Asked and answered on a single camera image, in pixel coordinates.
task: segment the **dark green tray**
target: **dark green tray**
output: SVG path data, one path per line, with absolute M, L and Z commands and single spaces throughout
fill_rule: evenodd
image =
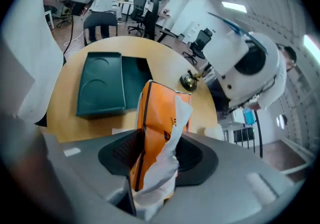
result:
M 119 52 L 89 52 L 82 71 L 76 115 L 102 118 L 126 109 Z
M 126 109 L 135 110 L 143 88 L 152 79 L 147 59 L 122 56 L 122 77 Z

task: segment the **floor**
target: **floor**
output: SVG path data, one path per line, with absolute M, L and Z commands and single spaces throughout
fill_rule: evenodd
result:
M 84 36 L 83 36 L 83 22 L 86 19 L 86 17 L 83 17 L 82 19 L 80 17 L 74 17 L 74 28 L 73 28 L 73 42 L 71 42 L 71 45 L 68 49 L 68 52 L 64 55 L 66 60 L 68 61 L 68 58 L 72 56 L 73 54 L 76 54 L 77 51 L 82 49 L 85 44 L 84 44 Z M 60 20 L 54 20 L 55 28 L 51 30 L 51 33 L 53 35 L 53 38 L 56 40 L 57 44 L 61 48 L 61 50 L 64 52 L 66 47 L 67 47 L 67 42 L 70 40 L 71 36 L 71 23 L 65 24 L 62 27 L 57 27 L 57 23 L 59 23 Z M 136 25 L 134 21 L 132 21 L 130 18 L 128 19 L 127 22 L 123 22 L 122 24 L 118 25 L 118 36 L 139 36 L 137 35 L 136 31 L 133 31 L 131 34 L 128 33 L 128 26 Z M 160 34 L 160 27 L 156 27 L 155 33 L 156 37 L 155 40 L 157 41 L 159 37 L 161 36 Z M 109 28 L 110 31 L 110 36 L 115 37 L 116 36 L 116 28 L 110 26 Z M 89 38 L 89 32 L 86 30 L 86 38 L 88 41 Z M 101 34 L 100 34 L 100 28 L 98 27 L 96 29 L 96 38 L 97 40 L 101 39 Z M 178 41 L 177 38 L 171 37 L 171 36 L 166 36 L 164 40 L 161 42 L 161 44 L 168 45 L 170 46 L 173 50 L 175 50 L 177 53 L 181 54 L 183 52 L 189 52 L 189 48 L 185 43 L 182 43 Z M 197 70 L 200 70 L 207 62 L 204 59 L 196 59 L 198 61 L 198 64 L 194 66 Z
M 73 28 L 73 40 L 71 42 L 71 45 L 69 47 L 69 50 L 65 54 L 65 58 L 68 61 L 68 58 L 73 55 L 77 54 L 77 51 L 82 49 L 84 45 L 84 36 L 83 36 L 83 22 L 86 17 L 80 18 L 75 17 L 74 18 L 74 28 Z M 56 40 L 57 44 L 61 48 L 61 50 L 64 52 L 64 50 L 67 47 L 67 43 L 70 40 L 71 36 L 71 24 L 65 24 L 62 27 L 57 27 L 57 23 L 59 23 L 59 20 L 55 20 L 55 29 L 52 29 L 52 35 L 54 39 Z M 128 22 L 123 22 L 122 24 L 118 25 L 118 35 L 119 36 L 136 36 L 135 32 L 129 34 L 127 27 L 133 25 L 134 22 L 131 21 L 131 19 L 128 19 Z M 116 29 L 114 27 L 110 27 L 110 36 L 114 37 L 116 36 Z M 156 38 L 155 40 L 158 40 L 158 38 L 161 36 L 160 34 L 160 28 L 156 28 Z M 99 40 L 101 39 L 100 34 L 100 28 L 97 28 L 96 30 L 96 38 Z M 176 38 L 167 36 L 162 42 L 162 44 L 168 45 L 172 47 L 173 50 L 175 50 L 177 53 L 182 54 L 184 51 L 188 52 L 188 47 L 186 44 L 178 41 Z M 201 67 L 203 67 L 206 64 L 205 60 L 197 59 L 198 64 L 195 66 L 197 70 L 199 70 Z M 295 152 L 292 151 L 291 148 L 289 148 L 286 144 L 284 144 L 282 141 L 276 141 L 270 144 L 266 144 L 263 146 L 263 160 L 265 160 L 268 164 L 273 166 L 274 168 L 278 169 L 279 171 L 290 169 L 296 166 L 299 166 L 304 163 L 304 160 L 301 159 Z M 294 182 L 300 181 L 304 179 L 306 176 L 304 171 L 300 171 L 294 174 L 288 175 L 290 179 L 292 179 Z

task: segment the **orange bag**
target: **orange bag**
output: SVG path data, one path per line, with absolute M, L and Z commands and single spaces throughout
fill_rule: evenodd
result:
M 191 105 L 191 94 L 176 92 L 152 80 L 142 90 L 136 128 L 142 129 L 144 150 L 130 172 L 131 187 L 135 191 L 143 188 L 145 173 L 156 162 L 156 157 L 170 139 L 172 127 L 176 124 L 176 95 Z M 188 132 L 190 125 L 191 118 L 183 131 Z

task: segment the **round wooden table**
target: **round wooden table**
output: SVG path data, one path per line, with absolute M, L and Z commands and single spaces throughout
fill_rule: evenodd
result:
M 56 81 L 47 110 L 47 130 L 59 142 L 81 141 L 112 134 L 112 129 L 134 129 L 136 111 L 102 119 L 85 120 L 76 116 L 79 83 L 88 52 L 119 52 L 123 56 L 146 58 L 153 80 L 180 92 L 179 82 L 190 69 L 197 71 L 180 54 L 149 39 L 116 36 L 92 43 L 68 59 Z M 210 91 L 201 79 L 192 93 L 191 132 L 204 134 L 217 125 L 217 113 Z

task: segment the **black office chair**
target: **black office chair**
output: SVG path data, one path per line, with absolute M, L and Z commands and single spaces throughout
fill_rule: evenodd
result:
M 192 55 L 190 55 L 187 52 L 183 52 L 182 55 L 186 54 L 186 59 L 191 59 L 192 65 L 196 65 L 198 62 L 196 61 L 195 57 L 198 57 L 200 59 L 205 59 L 205 55 L 202 52 L 205 48 L 206 44 L 210 42 L 212 36 L 212 32 L 208 29 L 206 29 L 206 32 L 204 30 L 201 30 L 198 34 L 198 37 L 196 40 L 191 43 L 190 50 L 192 51 Z
M 83 38 L 84 46 L 87 46 L 86 29 L 92 27 L 98 27 L 101 25 L 108 25 L 115 27 L 115 35 L 118 36 L 118 21 L 113 12 L 93 12 L 83 23 Z
M 128 26 L 128 33 L 131 31 L 138 31 L 141 35 L 144 33 L 144 29 L 141 27 L 141 24 L 144 22 L 145 18 L 143 17 L 145 11 L 145 5 L 147 0 L 133 0 L 133 12 L 131 13 L 131 19 L 138 23 L 137 26 Z

